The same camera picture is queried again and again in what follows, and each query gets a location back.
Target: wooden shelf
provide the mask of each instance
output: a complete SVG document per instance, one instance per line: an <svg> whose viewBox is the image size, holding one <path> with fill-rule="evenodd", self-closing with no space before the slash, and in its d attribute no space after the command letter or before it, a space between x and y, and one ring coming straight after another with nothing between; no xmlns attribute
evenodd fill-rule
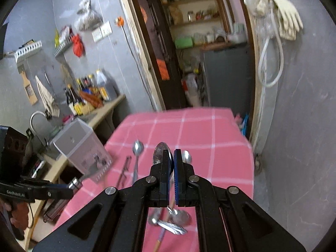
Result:
<svg viewBox="0 0 336 252"><path fill-rule="evenodd" d="M176 48L176 50L182 50L182 49L190 49L190 48L198 48L198 47L202 47L204 46L206 43L202 43L200 45L193 45L193 46L189 46L189 47L182 47L182 48Z"/></svg>
<svg viewBox="0 0 336 252"><path fill-rule="evenodd" d="M194 3L198 1L208 1L208 0L178 0L175 2L170 2L167 5L184 5L184 4Z"/></svg>
<svg viewBox="0 0 336 252"><path fill-rule="evenodd" d="M202 43L199 45L193 45L190 47L184 47L184 48L176 48L176 50L182 50L182 49L189 49L189 48L201 48L202 50L209 51L209 50L220 50L224 48L228 48L233 46L233 43Z"/></svg>
<svg viewBox="0 0 336 252"><path fill-rule="evenodd" d="M186 25L192 25L192 24L200 24L200 23L209 23L209 22L219 22L220 18L211 18L211 19L207 19L207 20L198 20L198 21L194 21L194 22L185 22L185 23L181 23L181 24L174 24L171 25L171 28L179 28L181 26L186 26Z"/></svg>

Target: metal spoon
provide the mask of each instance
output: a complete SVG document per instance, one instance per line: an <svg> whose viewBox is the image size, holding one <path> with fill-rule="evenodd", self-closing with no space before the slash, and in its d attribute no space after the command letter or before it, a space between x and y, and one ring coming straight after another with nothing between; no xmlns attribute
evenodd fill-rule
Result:
<svg viewBox="0 0 336 252"><path fill-rule="evenodd" d="M170 207L167 207L167 209L170 213L170 219L174 224L185 226L189 223L190 215L187 211L175 208L171 209Z"/></svg>
<svg viewBox="0 0 336 252"><path fill-rule="evenodd" d="M170 148L165 142L160 142L153 154L153 165L159 164L162 162L163 158L163 151L167 150L169 152L170 159L172 159L172 154L170 151ZM170 179L169 186L172 186L174 184L174 176ZM151 225L157 225L158 220L160 219L161 213L162 213L163 208L154 208L152 214L148 216L148 223Z"/></svg>
<svg viewBox="0 0 336 252"><path fill-rule="evenodd" d="M187 230L185 230L183 227L178 226L173 223L168 223L168 222L158 220L157 225L172 232L174 235L184 235L185 233L187 233Z"/></svg>
<svg viewBox="0 0 336 252"><path fill-rule="evenodd" d="M138 180L138 160L139 160L139 156L140 154L143 152L144 146L143 143L139 140L136 140L133 144L133 153L135 155L135 165L134 165L134 172L133 172L133 180L132 180L132 184L135 183L135 181Z"/></svg>
<svg viewBox="0 0 336 252"><path fill-rule="evenodd" d="M162 158L163 158L163 151L167 150L169 152L169 157L172 160L173 156L171 154L171 150L168 147L168 145L165 142L160 142L155 150L154 150L154 154L153 154L153 165L159 164L162 162Z"/></svg>
<svg viewBox="0 0 336 252"><path fill-rule="evenodd" d="M182 161L183 163L187 163L187 164L191 164L191 162L193 161L190 153L187 150L182 151Z"/></svg>
<svg viewBox="0 0 336 252"><path fill-rule="evenodd" d="M170 158L172 158L171 151L170 151L168 145L164 142L160 142L154 150L154 154L153 154L153 164L154 165L162 162L163 150L168 150ZM190 164L192 162L191 155L187 150L182 151L182 161L184 163L187 163L187 164ZM173 184L174 184L174 175L170 179L169 186L171 187ZM154 226L157 225L157 221L159 220L159 218L161 216L162 210L163 210L163 208L155 208L153 210L152 214L148 216L148 219L147 219L148 223L151 224L151 225L154 225ZM183 214L183 215L184 216L188 215L187 219L189 219L189 213L187 213L187 212L185 212L185 213L186 214Z"/></svg>

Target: human hand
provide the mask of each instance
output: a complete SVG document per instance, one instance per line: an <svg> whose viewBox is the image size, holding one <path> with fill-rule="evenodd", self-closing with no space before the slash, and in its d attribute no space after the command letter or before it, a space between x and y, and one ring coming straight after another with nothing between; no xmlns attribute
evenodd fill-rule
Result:
<svg viewBox="0 0 336 252"><path fill-rule="evenodd" d="M3 206L6 211L11 211L9 203L5 203L0 198L0 211L3 212ZM28 227L28 205L24 202L16 204L16 209L12 211L11 223L18 229L25 230Z"/></svg>

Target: clear plastic box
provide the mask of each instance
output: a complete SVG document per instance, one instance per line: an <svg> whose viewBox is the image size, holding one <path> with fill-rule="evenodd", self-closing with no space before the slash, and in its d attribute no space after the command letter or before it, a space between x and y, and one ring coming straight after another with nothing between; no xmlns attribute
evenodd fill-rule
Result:
<svg viewBox="0 0 336 252"><path fill-rule="evenodd" d="M98 183L112 158L93 129L79 118L64 126L53 139L55 147L84 175Z"/></svg>

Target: electrical outlet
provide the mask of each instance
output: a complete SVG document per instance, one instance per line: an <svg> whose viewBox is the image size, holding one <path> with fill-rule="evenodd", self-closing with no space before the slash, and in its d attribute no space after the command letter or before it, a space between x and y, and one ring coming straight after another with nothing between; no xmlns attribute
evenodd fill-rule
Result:
<svg viewBox="0 0 336 252"><path fill-rule="evenodd" d="M105 38L108 35L110 35L112 33L112 28L111 28L110 21L108 21L105 24L101 25L100 26L100 31L101 31L101 35L103 36L103 38Z"/></svg>
<svg viewBox="0 0 336 252"><path fill-rule="evenodd" d="M100 28L96 28L94 31L92 31L92 37L95 43L100 41L103 38Z"/></svg>

